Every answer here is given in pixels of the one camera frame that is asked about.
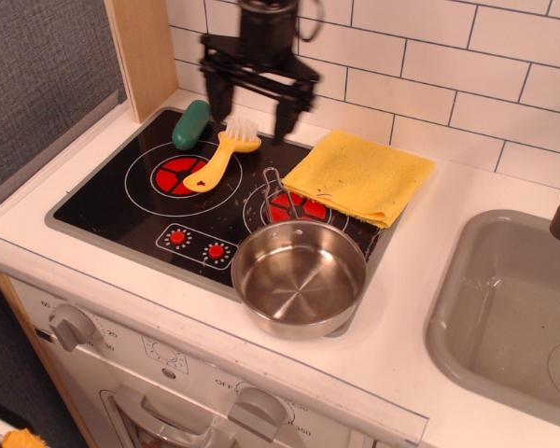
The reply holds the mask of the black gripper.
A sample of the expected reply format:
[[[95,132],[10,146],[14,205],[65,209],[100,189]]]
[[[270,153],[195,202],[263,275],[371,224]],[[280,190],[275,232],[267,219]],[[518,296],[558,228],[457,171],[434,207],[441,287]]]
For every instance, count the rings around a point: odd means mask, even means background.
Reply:
[[[242,8],[238,36],[201,35],[201,70],[215,122],[231,113],[236,87],[277,101],[275,145],[293,131],[300,112],[311,109],[320,75],[294,54],[297,19],[296,8]]]

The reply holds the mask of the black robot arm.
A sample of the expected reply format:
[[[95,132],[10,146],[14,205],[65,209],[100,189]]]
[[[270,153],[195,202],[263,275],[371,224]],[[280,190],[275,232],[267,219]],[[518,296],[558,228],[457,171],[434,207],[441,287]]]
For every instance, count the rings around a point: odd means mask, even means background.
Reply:
[[[236,87],[276,101],[273,141],[293,132],[311,110],[320,75],[293,52],[300,37],[297,1],[240,1],[239,35],[203,34],[201,71],[214,121],[232,110]]]

